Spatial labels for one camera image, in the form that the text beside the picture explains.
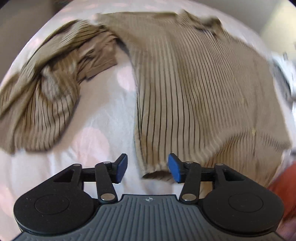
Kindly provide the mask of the brown striped shirt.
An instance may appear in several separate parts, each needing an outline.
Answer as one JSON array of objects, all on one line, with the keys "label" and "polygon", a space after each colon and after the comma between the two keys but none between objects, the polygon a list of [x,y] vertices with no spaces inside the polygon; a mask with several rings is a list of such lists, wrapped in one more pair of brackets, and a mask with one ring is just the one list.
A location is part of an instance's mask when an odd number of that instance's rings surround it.
[{"label": "brown striped shirt", "polygon": [[135,147],[141,175],[167,178],[170,153],[224,163],[268,186],[290,138],[267,60],[216,18],[100,14],[125,44],[137,85]]}]

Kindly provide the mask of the folded grey and white clothes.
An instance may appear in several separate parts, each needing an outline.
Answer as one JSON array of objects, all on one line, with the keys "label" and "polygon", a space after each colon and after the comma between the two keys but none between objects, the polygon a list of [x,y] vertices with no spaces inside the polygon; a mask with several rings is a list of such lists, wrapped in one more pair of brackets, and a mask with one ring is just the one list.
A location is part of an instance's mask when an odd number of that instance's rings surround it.
[{"label": "folded grey and white clothes", "polygon": [[295,65],[287,56],[272,52],[271,66],[281,91],[289,103],[295,102]]}]

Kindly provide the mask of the red fleece sleeve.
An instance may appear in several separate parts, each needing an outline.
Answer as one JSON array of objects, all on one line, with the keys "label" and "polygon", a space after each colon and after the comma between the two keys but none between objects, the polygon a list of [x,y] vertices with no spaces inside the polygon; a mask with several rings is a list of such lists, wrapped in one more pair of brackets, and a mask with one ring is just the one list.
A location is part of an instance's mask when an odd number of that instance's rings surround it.
[{"label": "red fleece sleeve", "polygon": [[284,204],[284,214],[277,233],[285,240],[295,240],[296,205],[296,166],[295,162],[287,167],[269,186],[269,190],[278,195]]}]

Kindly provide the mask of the pink dotted bed sheet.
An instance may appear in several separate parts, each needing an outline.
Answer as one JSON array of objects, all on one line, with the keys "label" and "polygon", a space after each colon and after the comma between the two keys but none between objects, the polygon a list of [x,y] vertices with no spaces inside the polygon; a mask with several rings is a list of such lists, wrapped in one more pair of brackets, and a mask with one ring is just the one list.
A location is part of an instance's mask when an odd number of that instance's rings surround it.
[{"label": "pink dotted bed sheet", "polygon": [[[11,77],[55,29],[75,19],[94,20],[96,13],[117,11],[173,11],[185,9],[196,16],[216,16],[226,30],[266,56],[262,39],[240,21],[195,1],[73,1],[36,32],[13,61]],[[80,99],[64,135],[46,152],[1,152],[1,240],[20,234],[13,215],[15,201],[54,174],[74,163],[93,167],[128,155],[128,168],[118,195],[179,194],[181,186],[163,180],[142,178],[135,155],[133,124],[136,86],[127,54],[118,48],[117,65],[81,84]]]}]

